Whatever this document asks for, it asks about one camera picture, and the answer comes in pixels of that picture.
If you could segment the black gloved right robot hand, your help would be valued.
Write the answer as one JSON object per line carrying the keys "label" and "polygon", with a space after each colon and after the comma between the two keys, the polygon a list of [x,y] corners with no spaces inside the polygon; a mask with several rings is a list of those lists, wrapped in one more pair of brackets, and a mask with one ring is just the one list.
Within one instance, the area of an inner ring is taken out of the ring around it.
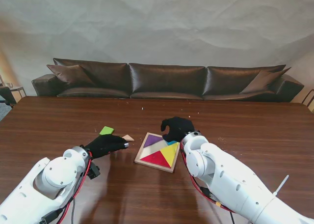
{"label": "black gloved right robot hand", "polygon": [[161,131],[164,132],[166,127],[169,127],[169,132],[162,137],[167,142],[181,142],[188,133],[196,131],[192,121],[177,116],[164,119],[160,126]]}

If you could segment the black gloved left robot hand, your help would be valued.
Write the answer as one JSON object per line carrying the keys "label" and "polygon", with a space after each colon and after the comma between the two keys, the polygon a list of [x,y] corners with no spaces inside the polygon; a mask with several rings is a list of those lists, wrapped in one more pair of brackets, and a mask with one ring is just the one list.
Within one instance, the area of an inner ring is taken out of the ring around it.
{"label": "black gloved left robot hand", "polygon": [[98,136],[86,145],[84,149],[91,153],[93,159],[97,159],[128,147],[129,143],[124,138],[108,134]]}

